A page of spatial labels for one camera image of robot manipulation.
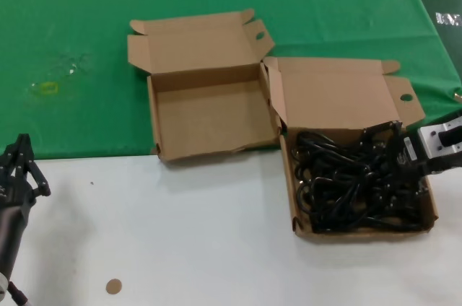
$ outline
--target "cardboard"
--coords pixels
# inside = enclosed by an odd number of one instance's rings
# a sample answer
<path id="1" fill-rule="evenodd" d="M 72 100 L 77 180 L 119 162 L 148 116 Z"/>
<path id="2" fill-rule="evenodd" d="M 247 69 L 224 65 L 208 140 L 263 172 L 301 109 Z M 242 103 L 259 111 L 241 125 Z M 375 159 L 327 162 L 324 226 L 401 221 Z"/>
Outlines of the cardboard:
<path id="1" fill-rule="evenodd" d="M 362 129 L 389 121 L 401 121 L 404 127 L 424 119 L 424 111 L 408 79 L 396 77 L 396 61 L 340 58 L 264 59 L 271 105 L 287 135 L 281 135 L 284 172 L 293 231 L 302 237 L 404 237 L 416 233 L 360 230 L 351 233 L 316 234 L 308 216 L 297 207 L 298 180 L 290 150 L 299 131 L 320 131 L 342 144 L 358 139 Z M 410 101 L 401 97 L 411 96 Z M 426 231 L 437 218 L 432 190 L 422 200 Z"/>
<path id="2" fill-rule="evenodd" d="M 148 71 L 157 154 L 170 161 L 278 142 L 261 59 L 274 47 L 253 10 L 133 20 L 128 61 Z"/>

